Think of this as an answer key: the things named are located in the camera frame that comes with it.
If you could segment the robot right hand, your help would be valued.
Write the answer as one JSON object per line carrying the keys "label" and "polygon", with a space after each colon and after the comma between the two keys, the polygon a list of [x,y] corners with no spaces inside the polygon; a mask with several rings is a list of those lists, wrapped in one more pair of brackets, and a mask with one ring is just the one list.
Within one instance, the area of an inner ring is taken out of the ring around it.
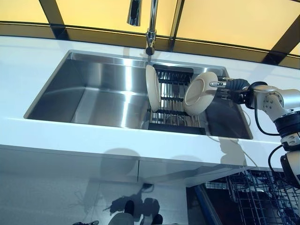
{"label": "robot right hand", "polygon": [[245,79],[233,79],[228,77],[222,77],[218,81],[210,82],[209,86],[217,88],[217,98],[231,100],[232,94],[235,95],[240,91],[247,90],[250,84]]}

